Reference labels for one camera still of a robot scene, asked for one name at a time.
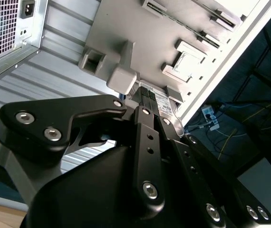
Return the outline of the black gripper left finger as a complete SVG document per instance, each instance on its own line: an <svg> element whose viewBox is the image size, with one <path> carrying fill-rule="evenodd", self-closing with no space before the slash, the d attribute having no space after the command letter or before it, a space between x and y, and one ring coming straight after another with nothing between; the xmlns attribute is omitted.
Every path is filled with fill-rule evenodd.
<svg viewBox="0 0 271 228"><path fill-rule="evenodd" d="M109 149L135 153L133 187L147 213L149 98L121 101L112 95L17 102L0 109L0 166L27 204L48 183Z"/></svg>

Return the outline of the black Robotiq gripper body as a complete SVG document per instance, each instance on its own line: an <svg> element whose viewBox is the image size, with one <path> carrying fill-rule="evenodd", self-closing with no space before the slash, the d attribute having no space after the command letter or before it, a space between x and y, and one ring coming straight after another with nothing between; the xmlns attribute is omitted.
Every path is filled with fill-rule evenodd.
<svg viewBox="0 0 271 228"><path fill-rule="evenodd" d="M133 187L135 153L109 149L45 185L26 217L28 228L206 228L207 214L182 177L161 162L165 206L149 218Z"/></svg>

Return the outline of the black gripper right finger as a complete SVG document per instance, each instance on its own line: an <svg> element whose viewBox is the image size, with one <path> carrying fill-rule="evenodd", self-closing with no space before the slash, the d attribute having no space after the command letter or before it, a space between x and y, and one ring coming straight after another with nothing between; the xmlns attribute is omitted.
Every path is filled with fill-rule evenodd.
<svg viewBox="0 0 271 228"><path fill-rule="evenodd" d="M154 228L271 228L271 214L193 135L179 136L149 94Z"/></svg>

